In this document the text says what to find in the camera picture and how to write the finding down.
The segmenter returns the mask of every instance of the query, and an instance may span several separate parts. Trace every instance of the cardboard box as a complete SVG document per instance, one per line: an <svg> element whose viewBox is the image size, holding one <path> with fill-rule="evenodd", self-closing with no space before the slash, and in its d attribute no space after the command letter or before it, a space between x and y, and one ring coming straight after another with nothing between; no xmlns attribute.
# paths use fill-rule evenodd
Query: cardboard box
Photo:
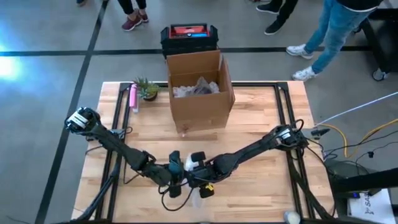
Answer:
<svg viewBox="0 0 398 224"><path fill-rule="evenodd" d="M224 128L235 95L228 64L219 50L167 57L170 107L177 132ZM173 87L195 86L200 77L216 82L220 93L174 98Z"/></svg>

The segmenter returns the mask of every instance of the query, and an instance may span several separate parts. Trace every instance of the potted plant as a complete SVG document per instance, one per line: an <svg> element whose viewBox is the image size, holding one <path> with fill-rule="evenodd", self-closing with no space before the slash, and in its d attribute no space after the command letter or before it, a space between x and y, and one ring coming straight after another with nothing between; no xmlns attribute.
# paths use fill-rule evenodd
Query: potted plant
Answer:
<svg viewBox="0 0 398 224"><path fill-rule="evenodd" d="M138 96L145 101L154 101L157 97L159 86L149 82L147 78L138 77L134 80L138 87Z"/></svg>

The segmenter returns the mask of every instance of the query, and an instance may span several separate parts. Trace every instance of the yellow cable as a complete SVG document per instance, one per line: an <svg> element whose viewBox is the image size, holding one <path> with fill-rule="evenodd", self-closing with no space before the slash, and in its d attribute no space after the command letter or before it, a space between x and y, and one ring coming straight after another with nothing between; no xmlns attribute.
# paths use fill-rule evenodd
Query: yellow cable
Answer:
<svg viewBox="0 0 398 224"><path fill-rule="evenodd" d="M398 119L392 120L392 121L390 121L390 122L388 122L388 123L386 123L386 124L383 124L383 125L378 126L377 128L375 128L375 129L373 129L372 131L370 131L370 132L368 132L367 134L365 134L365 136L362 138L361 142L363 142L363 141L364 141L366 138L368 138L370 135L374 134L376 131L380 131L381 129L387 127L388 125L394 124L394 123L396 123L396 122L398 122ZM351 155L347 155L347 153L346 153L346 148L345 148L345 149L344 149L344 156L345 156L346 158L350 158L350 157L352 157L353 155L355 155L355 154L357 153L358 149L359 149L359 146L356 146L355 149L354 149L354 152L353 152Z"/></svg>
<svg viewBox="0 0 398 224"><path fill-rule="evenodd" d="M319 124L319 125L320 125L320 126L325 126L325 127L328 127L328 128L333 128L334 130L336 130L337 132L340 133L341 137L343 138L343 142L344 142L344 154L346 155L346 151L347 151L347 138L346 138L345 134L344 134L340 129L338 129L336 126L333 126L333 125L331 125L331 124Z"/></svg>

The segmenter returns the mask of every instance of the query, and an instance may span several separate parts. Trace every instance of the jeans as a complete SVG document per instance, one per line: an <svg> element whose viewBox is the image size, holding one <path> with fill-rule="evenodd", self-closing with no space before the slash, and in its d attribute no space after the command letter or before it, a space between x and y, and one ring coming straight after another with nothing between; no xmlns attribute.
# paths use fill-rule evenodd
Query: jeans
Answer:
<svg viewBox="0 0 398 224"><path fill-rule="evenodd" d="M131 0L118 0L126 15L130 15L134 12L132 8ZM139 9L145 9L147 7L146 0L136 0Z"/></svg>
<svg viewBox="0 0 398 224"><path fill-rule="evenodd" d="M279 9L279 15L276 17L276 20L279 24L285 24L286 20L289 18L291 13L294 10L298 0L286 0L285 4L282 5L282 0L272 0L269 4L271 7L275 9Z"/></svg>
<svg viewBox="0 0 398 224"><path fill-rule="evenodd" d="M322 72L328 66L343 47L350 32L357 28L370 13L372 11L353 12L338 3L337 0L324 0L319 28L304 48L307 53L311 54L326 37L325 50L312 65L315 74Z"/></svg>

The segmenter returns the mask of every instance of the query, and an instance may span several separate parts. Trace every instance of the black pants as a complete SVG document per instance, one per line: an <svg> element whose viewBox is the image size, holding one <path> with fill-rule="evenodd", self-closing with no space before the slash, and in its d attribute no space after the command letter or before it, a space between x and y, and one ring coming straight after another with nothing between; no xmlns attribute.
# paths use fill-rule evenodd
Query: black pants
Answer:
<svg viewBox="0 0 398 224"><path fill-rule="evenodd" d="M132 3L131 0L118 0L120 6L122 7L124 13L126 15L130 15L134 12L134 9L132 8ZM146 0L136 0L138 8L139 9L145 9L147 7L147 1Z"/></svg>
<svg viewBox="0 0 398 224"><path fill-rule="evenodd" d="M286 0L283 6L282 6L282 0L272 0L270 2L271 7L275 7L276 9L280 8L279 15L276 17L276 19L280 24L284 24L286 20L289 18L289 16L294 10L294 7L297 4L297 1L298 0Z"/></svg>

